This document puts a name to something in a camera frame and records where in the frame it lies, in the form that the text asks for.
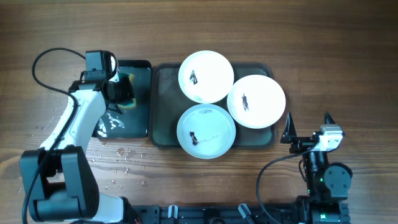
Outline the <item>green yellow sponge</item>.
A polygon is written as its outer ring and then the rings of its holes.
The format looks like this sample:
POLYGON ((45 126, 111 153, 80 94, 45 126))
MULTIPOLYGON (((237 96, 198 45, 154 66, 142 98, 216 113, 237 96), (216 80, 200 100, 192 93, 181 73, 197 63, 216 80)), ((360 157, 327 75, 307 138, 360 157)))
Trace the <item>green yellow sponge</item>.
POLYGON ((129 80, 129 84, 127 86, 132 90, 132 96, 128 100, 118 104, 118 108, 121 110, 133 109, 136 106, 136 96, 132 85, 134 75, 131 73, 119 73, 120 83, 125 82, 126 81, 125 78, 129 80))

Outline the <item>white plate top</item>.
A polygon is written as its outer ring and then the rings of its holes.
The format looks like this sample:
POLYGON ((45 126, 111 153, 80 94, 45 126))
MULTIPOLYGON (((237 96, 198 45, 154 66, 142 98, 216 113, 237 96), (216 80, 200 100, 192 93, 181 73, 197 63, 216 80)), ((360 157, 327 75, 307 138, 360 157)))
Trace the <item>white plate top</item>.
POLYGON ((211 50, 189 55, 178 71, 178 84, 186 97, 196 103, 216 103, 232 89, 234 71, 228 59, 211 50))

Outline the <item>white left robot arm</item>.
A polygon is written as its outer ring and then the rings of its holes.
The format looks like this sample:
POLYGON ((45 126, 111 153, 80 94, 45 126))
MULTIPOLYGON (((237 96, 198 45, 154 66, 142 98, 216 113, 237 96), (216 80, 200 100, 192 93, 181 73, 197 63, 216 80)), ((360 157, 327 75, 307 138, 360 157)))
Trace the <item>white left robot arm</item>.
POLYGON ((38 84, 68 97, 52 134, 36 150, 24 151, 19 165, 25 190, 21 220, 71 223, 141 222, 125 197, 99 192, 86 158, 93 131, 109 106, 135 105, 132 75, 118 74, 106 50, 87 51, 86 69, 68 90, 38 84))

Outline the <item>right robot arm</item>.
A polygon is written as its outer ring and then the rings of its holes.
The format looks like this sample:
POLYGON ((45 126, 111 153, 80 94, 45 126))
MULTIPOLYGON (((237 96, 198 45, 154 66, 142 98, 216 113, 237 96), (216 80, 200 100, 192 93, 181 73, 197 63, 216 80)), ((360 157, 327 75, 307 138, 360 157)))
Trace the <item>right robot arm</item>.
POLYGON ((307 185, 307 196, 295 201, 292 221, 296 223, 350 223, 345 200, 353 177, 352 170, 340 163, 328 161, 328 154, 337 150, 345 136, 329 113, 324 124, 310 137, 298 137, 291 114, 287 115, 281 143, 290 144, 289 152, 302 156, 301 173, 307 185))

